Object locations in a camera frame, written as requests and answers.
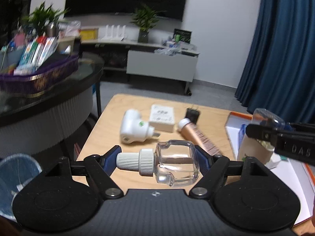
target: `purple basket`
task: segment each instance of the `purple basket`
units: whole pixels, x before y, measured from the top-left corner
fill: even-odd
[[[0,90],[25,95],[40,95],[78,70],[77,55],[39,68],[31,75],[0,75]]]

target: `cabinet leg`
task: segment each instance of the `cabinet leg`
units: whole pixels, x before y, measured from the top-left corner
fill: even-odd
[[[192,95],[192,93],[191,93],[191,91],[189,89],[189,86],[190,86],[190,82],[187,81],[186,85],[185,85],[184,95],[187,95],[187,96],[191,96]]]

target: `open box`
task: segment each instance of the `open box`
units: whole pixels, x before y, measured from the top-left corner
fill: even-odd
[[[251,119],[251,115],[231,112],[226,121],[226,134],[230,140],[235,160],[237,159],[240,145],[239,131],[242,125],[248,125]],[[290,187],[300,200],[301,210],[295,225],[310,219],[313,213],[315,195],[314,176],[311,173],[310,166],[296,160],[288,159],[287,161],[282,160],[279,165],[271,169],[271,171]]]

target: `wooden table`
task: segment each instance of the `wooden table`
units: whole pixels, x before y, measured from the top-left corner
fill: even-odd
[[[92,133],[86,141],[78,160],[92,154],[103,155],[114,145],[120,145],[123,152],[139,152],[142,148],[155,148],[157,141],[146,140],[144,143],[132,143],[129,145],[120,142],[119,131],[123,115],[128,109],[137,109],[141,112],[145,121],[149,120],[151,106],[153,104],[174,107],[175,121],[178,122],[185,116],[186,109],[192,104],[167,101],[155,98],[145,98],[141,96],[131,96],[125,94],[115,95],[106,106]],[[198,120],[200,130],[220,148],[221,152],[231,160],[234,160],[230,142],[225,132],[225,122],[230,113],[228,110],[199,106],[201,115]],[[170,139],[183,139],[182,136],[174,131],[173,133],[161,132],[158,141],[168,141]],[[155,177],[143,177],[138,172],[123,171],[116,169],[111,178],[126,193],[128,189],[170,189],[169,186],[158,184]],[[86,184],[84,177],[75,177],[76,181]],[[184,187],[189,192],[193,186]],[[311,221],[307,221],[294,227],[298,235],[305,232],[315,232]]]

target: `table surface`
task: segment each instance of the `table surface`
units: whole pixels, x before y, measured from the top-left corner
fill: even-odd
[[[29,98],[0,91],[0,127],[24,120],[80,94],[100,80],[103,65],[79,60],[76,72],[44,94]]]
[[[183,139],[177,132],[177,127],[173,133],[161,132],[158,141],[146,140],[144,143],[132,143],[129,145],[120,142],[119,130],[124,112],[128,109],[137,109],[141,112],[142,118],[145,121],[149,120],[151,106],[153,104],[165,105],[174,107],[175,121],[178,122],[185,116],[186,109],[192,104],[180,103],[175,101],[167,101],[155,98],[145,98],[141,96],[131,96],[125,94],[115,95],[108,103],[105,111],[96,123],[92,133],[86,141],[78,160],[83,160],[85,157],[92,154],[103,155],[110,150],[114,145],[120,145],[123,152],[139,152],[142,148],[155,148],[158,141],[168,141],[169,139]],[[223,155],[231,160],[234,160],[230,142],[225,132],[225,122],[230,113],[228,110],[199,106],[201,111],[198,127],[209,137],[209,139],[220,148]],[[155,177],[142,177],[138,172],[123,171],[116,169],[111,178],[115,183],[126,193],[130,188],[138,189],[170,189],[169,186],[158,184]],[[78,182],[85,183],[84,177],[74,177]],[[187,192],[193,185],[183,187]],[[315,232],[311,221],[304,222],[294,227],[294,231],[298,235],[305,232]]]

